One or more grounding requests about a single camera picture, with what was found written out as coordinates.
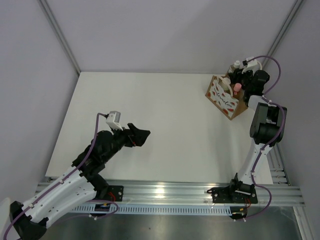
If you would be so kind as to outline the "orange bottle pink cap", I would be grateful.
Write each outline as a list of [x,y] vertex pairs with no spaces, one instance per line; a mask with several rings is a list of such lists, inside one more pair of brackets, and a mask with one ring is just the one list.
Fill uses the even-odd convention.
[[240,96],[241,89],[242,89],[242,84],[241,83],[236,83],[233,86],[233,97],[234,98],[238,98]]

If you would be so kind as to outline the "amber soap bottle white cap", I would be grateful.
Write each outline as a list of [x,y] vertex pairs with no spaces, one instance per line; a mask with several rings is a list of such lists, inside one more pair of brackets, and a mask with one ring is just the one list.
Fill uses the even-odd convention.
[[245,65],[242,61],[236,60],[232,65],[229,66],[229,74],[243,74]]

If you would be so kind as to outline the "olive bottle beige cap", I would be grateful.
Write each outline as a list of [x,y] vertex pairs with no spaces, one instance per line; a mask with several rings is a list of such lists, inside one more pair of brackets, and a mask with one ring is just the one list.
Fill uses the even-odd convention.
[[231,88],[231,80],[228,77],[219,77],[219,83],[218,83],[224,92],[229,93],[230,95],[233,93],[233,90]]

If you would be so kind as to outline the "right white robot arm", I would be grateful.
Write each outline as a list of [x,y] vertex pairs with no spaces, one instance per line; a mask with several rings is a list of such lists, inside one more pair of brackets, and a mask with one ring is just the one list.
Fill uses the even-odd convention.
[[244,87],[242,100],[255,111],[249,129],[252,142],[244,164],[230,182],[227,195],[233,203],[257,203],[257,175],[269,151],[283,138],[287,109],[264,96],[265,84],[270,80],[266,71],[244,73],[240,79]]

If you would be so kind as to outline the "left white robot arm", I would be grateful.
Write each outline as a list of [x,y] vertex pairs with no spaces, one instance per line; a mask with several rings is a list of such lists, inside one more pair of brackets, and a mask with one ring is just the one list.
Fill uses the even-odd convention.
[[123,147],[141,147],[151,134],[132,123],[128,128],[96,130],[90,145],[58,179],[25,202],[10,205],[10,227],[22,240],[39,240],[58,219],[92,200],[112,202],[109,184],[100,175]]

